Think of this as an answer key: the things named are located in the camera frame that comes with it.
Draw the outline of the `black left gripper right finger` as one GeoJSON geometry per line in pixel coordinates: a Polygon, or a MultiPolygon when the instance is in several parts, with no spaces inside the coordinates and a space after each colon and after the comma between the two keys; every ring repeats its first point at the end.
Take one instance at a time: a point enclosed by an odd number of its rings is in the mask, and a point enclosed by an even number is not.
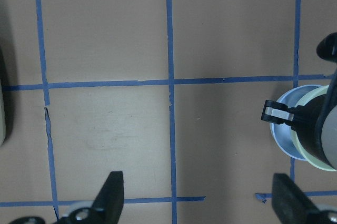
{"type": "Polygon", "coordinates": [[[316,223],[318,207],[286,174],[274,174],[272,208],[281,223],[316,223]]]}

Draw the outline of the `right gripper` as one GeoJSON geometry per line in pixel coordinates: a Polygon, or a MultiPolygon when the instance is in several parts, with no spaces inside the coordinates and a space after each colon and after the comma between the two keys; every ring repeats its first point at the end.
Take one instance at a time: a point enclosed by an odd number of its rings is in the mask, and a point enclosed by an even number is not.
{"type": "Polygon", "coordinates": [[[291,129],[296,132],[304,150],[320,161],[327,161],[316,132],[316,123],[321,114],[325,97],[326,94],[318,95],[310,98],[309,101],[302,97],[296,106],[290,109],[291,112],[294,112],[294,121],[291,123],[291,129]]]}

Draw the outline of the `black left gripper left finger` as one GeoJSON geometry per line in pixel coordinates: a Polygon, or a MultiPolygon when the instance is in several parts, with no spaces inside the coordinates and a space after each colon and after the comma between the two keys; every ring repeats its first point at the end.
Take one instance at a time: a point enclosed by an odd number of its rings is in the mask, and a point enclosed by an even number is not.
{"type": "Polygon", "coordinates": [[[101,223],[118,223],[124,206],[122,171],[112,171],[92,203],[101,223]]]}

